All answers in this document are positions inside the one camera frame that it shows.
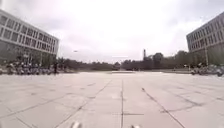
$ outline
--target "white building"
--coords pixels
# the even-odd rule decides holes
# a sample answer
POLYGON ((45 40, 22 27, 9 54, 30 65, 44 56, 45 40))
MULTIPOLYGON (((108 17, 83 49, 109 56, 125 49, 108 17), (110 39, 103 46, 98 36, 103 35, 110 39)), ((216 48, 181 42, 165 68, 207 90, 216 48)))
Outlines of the white building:
POLYGON ((0 10, 0 61, 25 57, 29 62, 52 62, 58 46, 56 37, 0 10))
POLYGON ((195 63, 224 63, 224 13, 188 34, 187 43, 195 63))

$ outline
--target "sky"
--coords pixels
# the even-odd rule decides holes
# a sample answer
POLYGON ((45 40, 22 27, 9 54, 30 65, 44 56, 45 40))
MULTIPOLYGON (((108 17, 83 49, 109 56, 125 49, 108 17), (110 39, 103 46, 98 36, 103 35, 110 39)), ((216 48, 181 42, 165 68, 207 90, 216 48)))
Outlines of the sky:
POLYGON ((188 51, 186 35, 222 13, 224 0, 2 0, 1 8, 58 37, 58 57, 116 62, 140 60, 143 49, 188 51))

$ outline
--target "stone paving tile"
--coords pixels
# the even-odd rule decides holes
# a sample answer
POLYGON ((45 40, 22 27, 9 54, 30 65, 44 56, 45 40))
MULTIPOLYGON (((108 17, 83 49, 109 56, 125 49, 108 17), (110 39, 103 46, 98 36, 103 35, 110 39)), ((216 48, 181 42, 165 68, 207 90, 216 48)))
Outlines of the stone paving tile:
POLYGON ((46 102, 46 100, 43 100, 36 96, 29 96, 29 97, 15 98, 12 100, 5 101, 3 103, 12 112, 17 112, 17 111, 25 110, 30 107, 34 107, 39 104, 43 104, 45 102, 46 102))
POLYGON ((89 111, 79 111, 63 122, 58 128, 69 128, 72 123, 82 123, 82 128, 121 128, 121 116, 102 114, 89 111))
POLYGON ((208 102, 215 100, 215 98, 213 98, 213 97, 205 96, 205 95, 198 94, 198 93, 185 94, 185 95, 181 95, 181 96, 190 101, 198 103, 198 104, 206 104, 208 102))
POLYGON ((0 117, 10 114, 10 110, 2 103, 0 103, 0 117))
POLYGON ((79 95, 66 95, 65 97, 57 99, 54 102, 78 109, 83 104, 86 104, 88 100, 89 98, 79 95))
POLYGON ((123 121, 123 128, 130 128, 131 125, 140 125, 142 128, 182 128, 167 114, 129 115, 124 116, 123 121))
POLYGON ((10 128, 64 128, 76 120, 84 128, 222 128, 223 83, 212 76, 147 72, 3 75, 0 122, 10 128))
POLYGON ((30 127, 19 118, 11 116, 0 120, 0 128, 30 128, 30 127))
POLYGON ((53 128, 75 111, 75 109, 51 102, 19 113, 17 117, 31 127, 53 128))
POLYGON ((223 128, 224 118, 204 107, 171 113, 186 128, 223 128))

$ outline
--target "window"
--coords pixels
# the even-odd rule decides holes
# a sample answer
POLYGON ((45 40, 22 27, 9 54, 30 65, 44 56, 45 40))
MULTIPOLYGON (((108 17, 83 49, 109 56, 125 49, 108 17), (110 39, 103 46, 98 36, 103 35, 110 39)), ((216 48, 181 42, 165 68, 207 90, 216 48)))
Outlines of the window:
POLYGON ((2 36, 3 31, 4 31, 4 28, 1 28, 1 30, 0 30, 0 37, 2 36))
POLYGON ((44 40, 43 41, 47 42, 47 36, 46 35, 44 35, 44 40))
POLYGON ((224 19, 221 19, 222 27, 224 27, 224 19))
POLYGON ((205 36, 205 29, 202 29, 203 36, 205 36))
POLYGON ((7 22, 6 27, 13 28, 14 24, 15 24, 15 21, 13 21, 12 19, 9 19, 8 22, 7 22))
POLYGON ((33 31, 32 37, 35 38, 35 35, 36 35, 36 31, 33 31))
POLYGON ((213 25, 210 24, 210 33, 214 31, 213 25))
POLYGON ((8 19, 7 17, 1 16, 0 24, 3 25, 3 26, 5 26, 7 19, 8 19))
POLYGON ((12 34, 11 31, 9 31, 8 29, 5 29, 5 32, 4 32, 4 38, 5 38, 5 39, 10 39, 11 34, 12 34))
POLYGON ((213 39, 214 39, 214 43, 216 43, 217 42, 217 39, 216 39, 215 33, 213 34, 213 39))
POLYGON ((30 45, 30 42, 31 42, 31 39, 30 39, 29 37, 26 37, 26 42, 25 42, 25 44, 29 46, 29 45, 30 45))
POLYGON ((32 39, 32 47, 36 47, 36 40, 32 39))
POLYGON ((43 49, 43 50, 46 49, 46 44, 42 44, 42 49, 43 49))
POLYGON ((204 42, 205 42, 205 44, 208 44, 208 42, 207 42, 207 38, 204 39, 204 42))
POLYGON ((25 36, 22 38, 22 43, 25 44, 25 36))
POLYGON ((223 34, 222 34, 222 31, 220 31, 220 37, 221 37, 221 40, 223 40, 223 34))
POLYGON ((41 42, 38 42, 37 48, 40 49, 40 47, 41 47, 41 42))
POLYGON ((26 32, 27 32, 27 27, 26 26, 23 26, 23 28, 22 28, 22 31, 21 31, 23 34, 26 34, 26 32))
POLYGON ((19 35, 19 43, 22 43, 22 38, 23 38, 23 36, 19 35))
POLYGON ((43 40, 43 34, 42 33, 39 33, 39 40, 43 40))
POLYGON ((31 28, 28 29, 27 35, 32 37, 32 35, 33 35, 33 30, 32 30, 31 28))
POLYGON ((17 42, 18 36, 19 36, 18 33, 13 32, 11 40, 17 42))
POLYGON ((15 22, 15 25, 14 25, 14 27, 13 27, 13 30, 15 30, 15 31, 16 31, 16 30, 17 30, 18 25, 19 25, 19 24, 18 24, 17 22, 15 22))
POLYGON ((206 30, 206 34, 209 34, 208 27, 206 27, 205 30, 206 30))
POLYGON ((20 31, 20 28, 21 28, 21 24, 18 24, 18 27, 17 27, 17 32, 19 32, 20 31))
POLYGON ((221 25, 220 25, 219 21, 217 21, 217 27, 218 27, 218 29, 221 28, 221 25))
POLYGON ((37 39, 37 36, 38 36, 38 32, 36 32, 36 34, 35 34, 35 38, 37 39))

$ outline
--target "person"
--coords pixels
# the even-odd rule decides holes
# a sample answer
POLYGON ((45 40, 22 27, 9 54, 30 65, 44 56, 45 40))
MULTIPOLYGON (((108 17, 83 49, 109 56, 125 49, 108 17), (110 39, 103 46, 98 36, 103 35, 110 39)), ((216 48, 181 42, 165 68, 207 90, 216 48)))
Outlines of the person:
POLYGON ((57 74, 57 70, 58 70, 58 64, 57 62, 54 63, 54 74, 57 74))

